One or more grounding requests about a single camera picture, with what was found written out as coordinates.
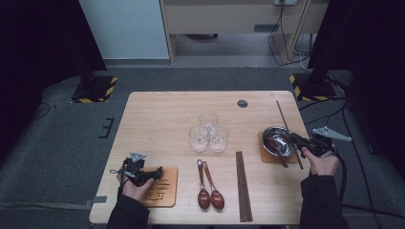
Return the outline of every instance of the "metal bowl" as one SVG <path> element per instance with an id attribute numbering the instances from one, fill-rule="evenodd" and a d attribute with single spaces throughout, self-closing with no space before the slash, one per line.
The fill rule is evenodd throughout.
<path id="1" fill-rule="evenodd" d="M 277 152 L 274 148 L 269 147 L 266 144 L 268 137 L 271 137 L 277 142 L 280 149 L 281 156 L 292 156 L 294 154 L 294 143 L 290 142 L 286 136 L 288 136 L 287 129 L 284 127 L 269 127 L 263 131 L 262 141 L 265 149 L 274 156 L 277 156 Z"/>

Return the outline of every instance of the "gray carpet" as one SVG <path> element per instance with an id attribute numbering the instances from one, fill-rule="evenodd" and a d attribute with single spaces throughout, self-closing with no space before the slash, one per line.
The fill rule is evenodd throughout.
<path id="1" fill-rule="evenodd" d="M 138 68 L 110 69 L 118 77 L 112 96 L 105 103 L 73 104 L 71 96 L 79 82 L 73 77 L 52 85 L 43 93 L 43 102 L 31 124 L 21 135 L 12 155 L 0 171 L 0 202 L 50 202 L 83 205 L 96 195 L 107 157 L 117 132 L 125 103 L 131 92 L 141 91 L 292 91 L 288 77 L 302 69 L 263 68 Z M 305 122 L 330 115 L 345 100 L 327 101 L 302 110 Z M 303 107 L 309 102 L 298 101 Z M 108 138 L 103 126 L 114 125 Z M 374 208 L 405 215 L 405 182 L 384 156 L 374 156 L 353 114 L 345 110 L 356 149 L 364 165 Z M 307 125 L 325 126 L 326 119 Z M 348 135 L 343 116 L 333 116 L 328 127 Z M 348 183 L 344 203 L 370 208 L 359 160 L 349 142 L 336 141 L 348 164 Z M 341 173 L 336 175 L 340 184 Z M 344 209 L 352 228 L 377 228 L 373 215 Z M 2 208 L 1 228 L 89 228 L 89 210 L 44 208 Z M 404 228 L 404 219 L 379 215 L 382 228 Z M 94 225 L 104 228 L 105 225 Z M 180 228 L 162 226 L 162 228 Z M 185 226 L 182 228 L 203 228 Z"/>

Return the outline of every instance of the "wall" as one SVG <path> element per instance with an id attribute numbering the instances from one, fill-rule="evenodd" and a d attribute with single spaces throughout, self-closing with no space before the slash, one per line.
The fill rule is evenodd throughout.
<path id="1" fill-rule="evenodd" d="M 103 59 L 169 59 L 159 0 L 79 0 Z"/>

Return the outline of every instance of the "drinking glass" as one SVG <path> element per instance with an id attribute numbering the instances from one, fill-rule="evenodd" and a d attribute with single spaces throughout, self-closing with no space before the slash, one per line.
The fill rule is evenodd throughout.
<path id="1" fill-rule="evenodd" d="M 202 113 L 200 115 L 200 124 L 202 124 L 208 131 L 218 123 L 218 117 L 212 112 Z"/>
<path id="2" fill-rule="evenodd" d="M 225 126 L 213 126 L 209 130 L 209 148 L 214 152 L 222 152 L 226 148 L 229 131 Z"/>
<path id="3" fill-rule="evenodd" d="M 208 147 L 208 131 L 203 125 L 190 128 L 188 135 L 190 136 L 190 143 L 193 151 L 202 152 Z"/>

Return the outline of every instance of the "yellow black hazard tape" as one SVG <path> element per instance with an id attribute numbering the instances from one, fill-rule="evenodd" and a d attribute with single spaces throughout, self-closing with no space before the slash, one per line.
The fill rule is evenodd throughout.
<path id="1" fill-rule="evenodd" d="M 114 87 L 116 86 L 118 78 L 117 77 L 111 77 L 111 81 L 107 82 L 108 85 L 104 85 L 105 89 L 105 94 L 100 97 L 89 97 L 87 94 L 84 94 L 83 96 L 75 97 L 72 98 L 73 103 L 93 103 L 93 102 L 106 102 L 111 96 L 111 93 L 114 90 Z"/>
<path id="2" fill-rule="evenodd" d="M 291 83 L 295 96 L 299 101 L 323 101 L 336 99 L 335 96 L 303 96 L 294 75 L 289 76 L 289 82 Z"/>

